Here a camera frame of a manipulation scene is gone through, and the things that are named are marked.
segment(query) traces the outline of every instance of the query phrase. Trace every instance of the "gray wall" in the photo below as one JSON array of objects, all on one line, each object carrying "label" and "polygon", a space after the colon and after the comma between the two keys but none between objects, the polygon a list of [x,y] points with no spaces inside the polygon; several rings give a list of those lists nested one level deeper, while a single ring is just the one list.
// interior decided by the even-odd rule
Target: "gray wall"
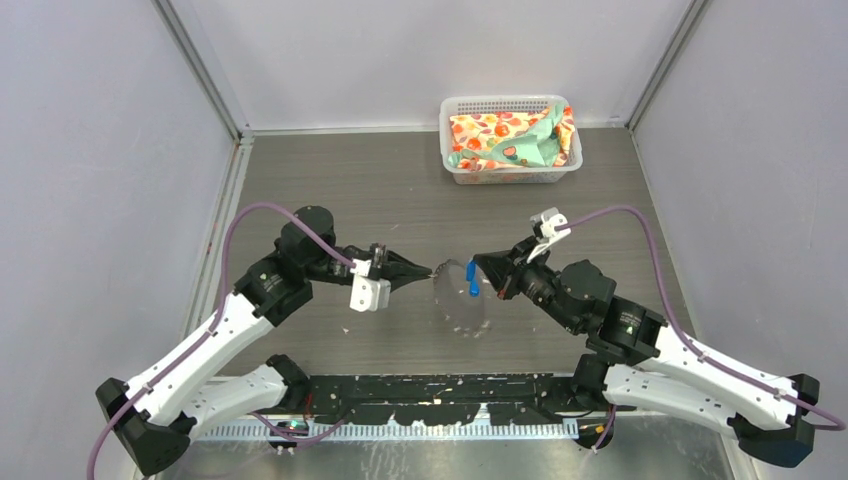
[{"label": "gray wall", "polygon": [[97,385],[178,340],[232,143],[151,2],[3,2],[0,65],[0,477],[83,478]]},{"label": "gray wall", "polygon": [[178,3],[231,110],[265,130],[435,126],[447,97],[539,93],[623,125],[689,1]]},{"label": "gray wall", "polygon": [[[703,337],[848,416],[848,4],[716,0],[636,132]],[[844,478],[848,434],[796,470]]]}]

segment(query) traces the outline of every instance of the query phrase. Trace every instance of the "basket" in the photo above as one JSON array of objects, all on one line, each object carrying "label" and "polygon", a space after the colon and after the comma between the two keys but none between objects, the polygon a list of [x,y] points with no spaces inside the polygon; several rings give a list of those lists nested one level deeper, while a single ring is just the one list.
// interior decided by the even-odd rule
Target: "basket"
[{"label": "basket", "polygon": [[452,153],[453,134],[450,117],[454,115],[473,115],[475,113],[527,112],[537,113],[555,103],[568,101],[558,95],[500,95],[451,97],[442,102],[439,113],[439,142],[442,149],[442,165],[453,175],[460,185],[478,185],[493,183],[553,183],[568,172],[583,165],[583,148],[580,146],[580,134],[574,131],[568,163],[561,167],[546,168],[500,168],[472,172],[454,168],[448,163]]}]

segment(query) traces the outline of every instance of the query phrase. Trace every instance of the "white bracket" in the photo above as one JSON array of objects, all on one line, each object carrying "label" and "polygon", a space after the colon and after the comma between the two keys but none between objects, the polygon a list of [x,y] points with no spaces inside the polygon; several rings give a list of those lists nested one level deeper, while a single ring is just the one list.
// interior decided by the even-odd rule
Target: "white bracket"
[{"label": "white bracket", "polygon": [[559,213],[557,208],[549,208],[538,215],[533,215],[530,217],[530,221],[533,225],[542,222],[542,226],[540,228],[542,237],[538,238],[539,244],[533,248],[533,251],[530,252],[530,256],[527,257],[528,262],[550,250],[556,242],[562,240],[571,233],[570,228],[562,231],[556,230],[556,227],[568,223],[568,220],[565,219],[565,215]]},{"label": "white bracket", "polygon": [[368,271],[371,260],[354,260],[353,286],[350,291],[350,308],[357,312],[374,312],[389,306],[392,284],[388,280],[371,280]]}]

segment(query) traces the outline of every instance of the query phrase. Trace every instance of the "orange patterned cloth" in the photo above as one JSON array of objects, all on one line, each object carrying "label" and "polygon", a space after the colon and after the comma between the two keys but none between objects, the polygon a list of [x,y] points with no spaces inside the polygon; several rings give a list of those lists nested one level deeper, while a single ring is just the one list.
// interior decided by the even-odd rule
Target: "orange patterned cloth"
[{"label": "orange patterned cloth", "polygon": [[453,162],[457,168],[472,171],[489,170],[498,168],[525,167],[526,161],[509,155],[515,149],[506,148],[502,151],[506,155],[503,161],[491,159],[492,152],[496,146],[506,140],[519,137],[527,130],[546,118],[551,113],[551,108],[562,108],[562,118],[553,127],[553,133],[559,142],[559,152],[552,163],[543,166],[561,167],[568,163],[571,152],[572,134],[575,131],[574,117],[570,106],[553,105],[539,113],[525,112],[498,112],[474,115],[455,115],[450,117],[451,132],[453,133]]}]

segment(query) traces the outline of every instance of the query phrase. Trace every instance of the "robotic arm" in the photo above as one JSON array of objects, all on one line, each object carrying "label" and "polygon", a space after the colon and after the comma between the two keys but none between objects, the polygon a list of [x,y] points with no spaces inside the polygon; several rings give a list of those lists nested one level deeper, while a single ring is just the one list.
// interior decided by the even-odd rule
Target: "robotic arm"
[{"label": "robotic arm", "polygon": [[[432,274],[384,245],[373,244],[368,250],[335,247],[333,216],[322,207],[304,207],[295,215],[336,251],[353,259],[355,267],[332,258],[296,225],[286,224],[274,251],[251,265],[235,283],[211,336],[115,426],[115,434],[143,474],[166,469],[194,439],[223,422],[259,409],[294,408],[303,402],[308,377],[282,355],[242,377],[213,387],[205,384],[237,353],[311,300],[311,281],[350,286],[350,306],[362,312],[385,308],[391,291]],[[209,318],[159,362],[127,382],[110,378],[100,385],[96,396],[107,418],[184,354],[211,329],[212,322]]]},{"label": "robotic arm", "polygon": [[523,294],[573,335],[586,335],[593,354],[581,357],[572,380],[588,409],[630,405],[664,412],[735,438],[749,455],[794,467],[813,448],[807,410],[704,362],[709,356],[784,395],[815,405],[819,382],[805,374],[781,377],[759,371],[690,339],[696,356],[666,319],[615,295],[616,282],[588,260],[561,271],[545,263],[550,247],[570,230],[550,209],[531,219],[534,235],[512,249],[474,255],[498,298]]}]

